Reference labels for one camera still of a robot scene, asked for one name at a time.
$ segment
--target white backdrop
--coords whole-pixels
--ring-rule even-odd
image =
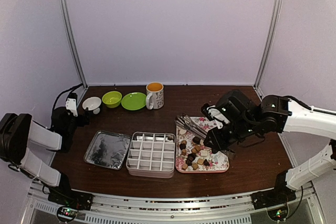
[[[9,112],[29,113],[50,126],[56,96],[80,83],[59,0],[0,0],[0,60],[0,119]],[[51,152],[30,147],[44,161],[51,159]],[[19,223],[30,183],[0,161],[1,224]]]
[[[90,85],[253,84],[274,0],[67,0]]]
[[[264,94],[294,95],[336,110],[336,0],[283,0],[275,41],[261,82]],[[299,164],[328,139],[285,134]],[[314,181],[327,223],[336,223],[336,172]]]

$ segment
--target mug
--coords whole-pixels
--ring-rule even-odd
[[[146,86],[147,97],[146,107],[149,110],[159,109],[163,106],[163,84],[159,82],[152,82]]]

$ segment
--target mug handle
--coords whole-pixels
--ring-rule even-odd
[[[149,110],[152,110],[154,108],[154,103],[150,101],[152,97],[153,93],[149,93],[146,97],[146,107]]]

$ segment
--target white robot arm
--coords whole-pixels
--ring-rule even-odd
[[[225,94],[215,106],[205,104],[202,113],[216,120],[216,128],[208,131],[204,145],[213,152],[234,155],[229,149],[251,135],[263,137],[268,132],[304,132],[331,138],[317,155],[298,167],[277,176],[274,189],[252,194],[255,209],[281,203],[286,195],[294,200],[295,190],[302,185],[336,168],[336,112],[310,107],[294,97],[268,95],[255,105],[241,91]]]
[[[317,155],[286,174],[287,187],[292,190],[336,168],[336,112],[312,107],[302,107],[296,101],[288,102],[292,115],[287,118],[283,131],[305,132],[329,137],[332,140]]]
[[[29,114],[7,113],[0,121],[0,158],[8,167],[40,180],[49,188],[48,200],[77,210],[89,210],[93,195],[73,191],[68,177],[45,164],[27,147],[28,141],[50,151],[68,152],[72,136],[84,116],[74,116],[67,107],[54,110],[52,130],[39,125]]]

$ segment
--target brown tabletop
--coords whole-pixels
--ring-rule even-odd
[[[164,107],[159,110],[144,108],[131,112],[122,106],[115,109],[104,107],[98,116],[91,118],[90,125],[77,128],[70,152],[57,153],[52,167],[68,175],[73,189],[119,196],[185,198],[274,187],[276,175],[291,167],[276,133],[267,134],[262,144],[250,148],[235,145],[232,149],[237,156],[225,173],[182,174],[175,170],[170,179],[146,178],[131,176],[125,164],[121,170],[111,170],[83,161],[93,136],[99,130],[127,135],[136,131],[175,134],[174,118],[177,115],[184,112],[189,116],[202,116],[200,109],[204,103],[214,104],[232,89],[241,89],[254,102],[260,103],[252,87],[165,86]],[[118,90],[123,95],[139,91],[145,93],[144,86],[90,87],[84,99],[102,97],[112,90]],[[256,140],[256,137],[250,137],[245,143]]]

